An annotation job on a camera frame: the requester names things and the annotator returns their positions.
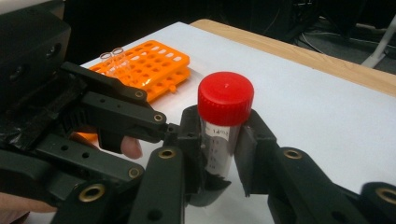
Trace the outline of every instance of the sample vial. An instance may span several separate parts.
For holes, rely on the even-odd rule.
[[[218,72],[205,77],[198,87],[201,148],[206,170],[226,177],[241,124],[250,116],[253,85],[236,73]]]

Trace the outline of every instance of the red cap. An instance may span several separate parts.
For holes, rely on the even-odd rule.
[[[198,113],[219,126],[235,126],[250,116],[253,85],[236,73],[217,72],[205,77],[198,87]]]

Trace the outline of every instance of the orange test tube rack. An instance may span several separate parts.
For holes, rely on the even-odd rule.
[[[90,67],[92,71],[119,79],[124,85],[144,90],[148,102],[190,76],[190,58],[164,44],[150,40],[132,49],[114,49],[113,56]]]

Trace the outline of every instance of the hand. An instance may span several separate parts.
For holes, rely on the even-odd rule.
[[[78,139],[78,136],[74,136],[73,139],[78,142],[84,142],[85,140],[81,138]],[[131,159],[138,159],[143,155],[139,141],[129,136],[124,136],[120,149],[125,156]],[[45,213],[54,212],[56,211],[56,208],[40,201],[0,192],[0,212],[1,211],[31,211]]]

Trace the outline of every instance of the clear test tube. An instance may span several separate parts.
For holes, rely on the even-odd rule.
[[[126,64],[125,53],[122,48],[116,48],[111,51],[113,54],[113,61],[117,68],[123,67]]]
[[[114,77],[114,63],[113,63],[113,55],[110,52],[105,52],[100,55],[100,60],[102,61],[102,65],[105,68],[104,75],[109,77]]]
[[[198,87],[201,148],[210,174],[227,177],[239,129],[250,116],[253,95],[250,81],[236,73],[218,72],[201,81]]]

